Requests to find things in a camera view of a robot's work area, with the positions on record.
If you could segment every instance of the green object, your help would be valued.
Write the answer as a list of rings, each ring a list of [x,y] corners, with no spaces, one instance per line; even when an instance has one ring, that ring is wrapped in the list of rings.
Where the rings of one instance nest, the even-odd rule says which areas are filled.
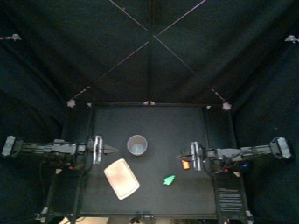
[[[174,179],[175,179],[175,175],[167,177],[167,178],[163,180],[163,183],[169,186],[169,185],[174,182]]]

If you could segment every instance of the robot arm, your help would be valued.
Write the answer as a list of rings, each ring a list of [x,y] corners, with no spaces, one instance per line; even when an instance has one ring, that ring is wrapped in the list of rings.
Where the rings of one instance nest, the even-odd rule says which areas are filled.
[[[254,147],[242,147],[241,149],[217,149],[206,150],[205,157],[209,159],[225,160],[230,158],[231,162],[245,161],[254,156],[273,154],[278,159],[291,158],[291,151],[283,137],[277,137],[269,145]]]
[[[118,149],[103,144],[103,137],[95,136],[88,143],[70,143],[55,139],[52,143],[26,143],[15,136],[8,136],[4,143],[3,156],[16,157],[19,154],[50,156],[56,166],[74,165],[79,155],[92,153],[94,165],[99,165],[102,155],[118,152]]]

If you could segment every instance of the black enclosure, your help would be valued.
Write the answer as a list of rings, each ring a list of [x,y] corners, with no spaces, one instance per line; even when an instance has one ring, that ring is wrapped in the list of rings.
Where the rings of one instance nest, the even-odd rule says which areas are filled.
[[[0,21],[2,149],[11,135],[26,142],[84,142],[91,132],[102,132],[107,143],[125,150],[126,140],[141,132],[153,148],[154,154],[141,157],[149,167],[155,163],[153,177],[165,162],[170,173],[183,171],[166,158],[175,157],[194,138],[222,148],[269,144],[285,137],[294,158],[253,161],[245,187],[255,223],[298,222],[298,1],[2,0]],[[147,186],[151,179],[137,169],[141,162],[123,151],[102,166],[118,158],[133,159],[135,175]],[[92,198],[103,193],[95,185],[103,185],[102,197],[109,200],[113,192],[109,182],[100,182],[102,166],[87,176],[84,193]],[[0,157],[0,223],[40,223],[34,214],[43,210],[52,173],[39,157]],[[186,176],[190,185],[165,194],[186,191],[194,202],[181,212],[191,217],[205,198],[205,215],[214,217],[211,186],[221,184],[214,185],[205,173],[198,183],[194,175]],[[58,181],[76,191],[72,178]],[[207,191],[205,197],[198,191],[194,199],[197,185]],[[158,186],[154,192],[165,190]],[[137,194],[149,200],[143,191]],[[151,200],[149,207],[162,216],[181,216],[175,201],[170,211],[154,208]],[[83,200],[80,212],[127,213],[115,210],[113,202],[95,208]],[[67,208],[71,200],[56,205]]]

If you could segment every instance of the wire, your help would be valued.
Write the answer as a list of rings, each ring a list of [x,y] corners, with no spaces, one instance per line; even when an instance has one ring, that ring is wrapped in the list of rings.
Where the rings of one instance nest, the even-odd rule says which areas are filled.
[[[80,217],[79,217],[80,218]],[[76,223],[78,222],[82,222],[84,219],[86,219],[87,217],[83,217],[83,219],[82,220],[76,220]],[[63,224],[67,224],[67,223],[71,223],[70,221],[67,221],[67,222],[64,222]]]
[[[83,219],[82,220],[78,220],[78,222],[82,222],[82,221],[84,221],[84,219],[86,219],[87,217],[83,217]]]
[[[242,154],[242,153],[238,153],[237,155],[233,155],[233,156],[229,158],[226,164],[223,165],[222,170],[221,170],[221,171],[217,171],[217,172],[214,172],[214,173],[215,173],[215,174],[217,174],[217,173],[222,173],[222,172],[225,171],[225,169],[227,168],[227,165],[229,165],[229,163],[230,163],[230,160],[231,160],[233,158],[238,157],[241,154]]]
[[[46,192],[44,192],[44,185],[43,185],[43,159],[42,159],[42,163],[40,163],[40,181],[42,181],[42,202],[46,205]]]

